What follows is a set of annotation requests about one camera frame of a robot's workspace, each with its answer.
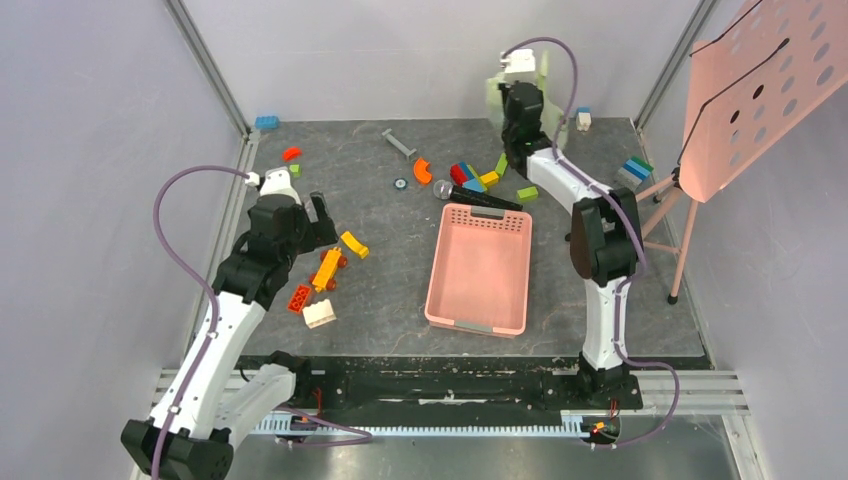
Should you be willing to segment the green avocado plastic bag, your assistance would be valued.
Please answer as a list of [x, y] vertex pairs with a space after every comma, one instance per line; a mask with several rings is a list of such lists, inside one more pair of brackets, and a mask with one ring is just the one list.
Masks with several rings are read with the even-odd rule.
[[485, 82], [486, 106], [490, 123], [498, 131], [504, 128], [507, 120], [509, 98], [516, 86], [536, 87], [541, 95], [541, 131], [553, 139], [555, 130], [560, 127], [557, 147], [561, 150], [567, 144], [568, 125], [563, 109], [557, 106], [548, 94], [549, 53], [543, 50], [537, 55], [531, 48], [520, 48], [500, 59], [501, 70]]

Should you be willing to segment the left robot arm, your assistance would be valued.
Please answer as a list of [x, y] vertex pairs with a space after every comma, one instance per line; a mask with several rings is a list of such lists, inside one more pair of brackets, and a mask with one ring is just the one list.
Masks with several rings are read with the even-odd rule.
[[283, 352], [224, 395], [297, 257], [339, 240], [319, 192], [306, 204], [285, 193], [262, 195], [248, 216], [248, 231], [218, 267], [205, 320], [176, 377], [150, 416], [128, 421], [122, 431], [122, 445], [153, 479], [225, 478], [235, 451], [275, 407], [302, 407], [313, 397], [306, 360]]

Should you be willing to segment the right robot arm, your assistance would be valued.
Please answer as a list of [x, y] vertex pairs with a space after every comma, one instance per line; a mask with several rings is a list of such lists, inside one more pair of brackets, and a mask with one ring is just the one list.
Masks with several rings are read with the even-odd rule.
[[645, 261], [635, 194], [590, 178], [565, 158], [542, 130], [544, 95], [535, 84], [501, 81], [497, 89], [509, 166], [570, 216], [569, 254], [587, 297], [577, 392], [585, 405], [602, 408], [636, 386], [623, 341], [627, 293]]

